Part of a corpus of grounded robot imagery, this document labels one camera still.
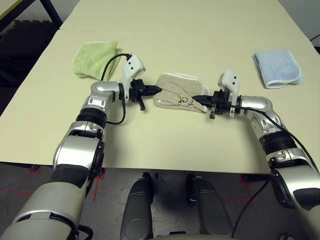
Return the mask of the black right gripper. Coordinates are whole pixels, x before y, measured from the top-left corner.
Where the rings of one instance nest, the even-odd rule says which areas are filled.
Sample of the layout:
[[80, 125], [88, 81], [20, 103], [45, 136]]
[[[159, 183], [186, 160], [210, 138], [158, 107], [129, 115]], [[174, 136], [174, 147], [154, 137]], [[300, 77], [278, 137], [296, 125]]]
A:
[[229, 96], [231, 91], [221, 89], [215, 91], [213, 96], [210, 95], [195, 95], [192, 98], [203, 106], [211, 106], [209, 118], [214, 120], [216, 115], [222, 115], [230, 111]]

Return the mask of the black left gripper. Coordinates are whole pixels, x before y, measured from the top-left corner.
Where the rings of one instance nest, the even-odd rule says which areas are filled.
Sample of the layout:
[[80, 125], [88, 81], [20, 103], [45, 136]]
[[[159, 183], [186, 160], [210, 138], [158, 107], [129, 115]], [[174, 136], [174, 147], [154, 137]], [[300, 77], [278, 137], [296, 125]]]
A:
[[162, 91], [162, 89], [156, 85], [145, 86], [142, 79], [133, 79], [130, 83], [130, 86], [129, 100], [133, 103], [138, 103], [141, 111], [146, 109], [142, 100], [142, 94], [144, 97], [150, 97]]

